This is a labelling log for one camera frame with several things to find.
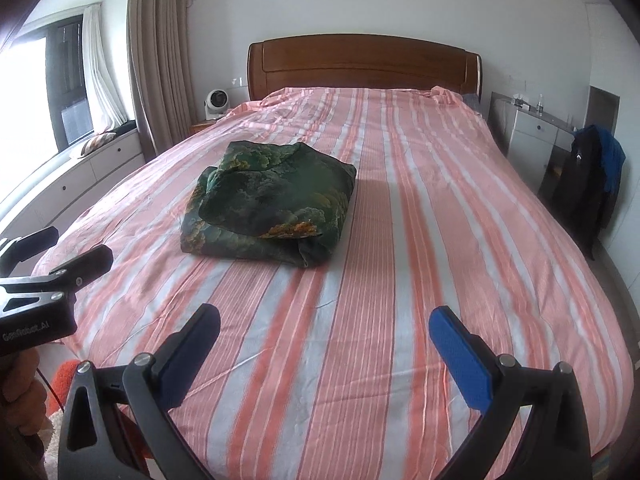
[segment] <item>human hand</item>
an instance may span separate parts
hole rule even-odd
[[[0,384],[6,422],[23,435],[38,433],[47,414],[47,391],[34,378],[39,363],[35,348],[20,352]]]

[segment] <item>white cabinet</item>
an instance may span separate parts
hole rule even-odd
[[[514,132],[507,159],[530,190],[537,193],[545,177],[553,144],[521,132]]]
[[[70,158],[0,219],[0,238],[25,236],[52,225],[62,235],[83,212],[144,164],[137,130],[85,158]],[[41,256],[18,264],[12,276],[29,275]]]
[[[569,124],[546,112],[538,114],[517,107],[511,98],[496,92],[491,97],[487,122],[508,161],[536,194],[554,146],[570,152],[574,141]]]

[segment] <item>white curtain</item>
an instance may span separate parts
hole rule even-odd
[[[101,134],[113,130],[127,121],[127,114],[104,60],[100,4],[88,6],[82,15],[82,63],[94,131]]]
[[[129,0],[129,76],[147,160],[184,140],[195,118],[186,1]]]

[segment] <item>bed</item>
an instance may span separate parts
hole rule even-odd
[[[36,266],[98,243],[114,252],[113,270],[78,294],[72,350],[125,364],[215,304],[220,338],[172,411],[214,476],[429,479],[478,418],[427,336],[430,311],[448,304],[496,354],[571,363],[592,452],[616,439],[633,388],[620,327],[577,247],[463,103],[461,93],[481,91],[478,55],[406,38],[303,36],[252,45],[248,75],[251,102],[125,179]],[[356,166],[328,264],[180,252],[197,177],[240,139],[303,141]],[[521,415],[491,478],[514,451]]]

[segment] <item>wooden nightstand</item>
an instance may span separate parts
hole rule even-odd
[[[212,124],[216,124],[216,121],[217,119],[210,119],[209,121],[202,121],[201,123],[192,124],[191,126],[189,126],[188,137],[191,137],[192,135],[195,135],[198,132],[201,132],[205,128],[209,128]]]

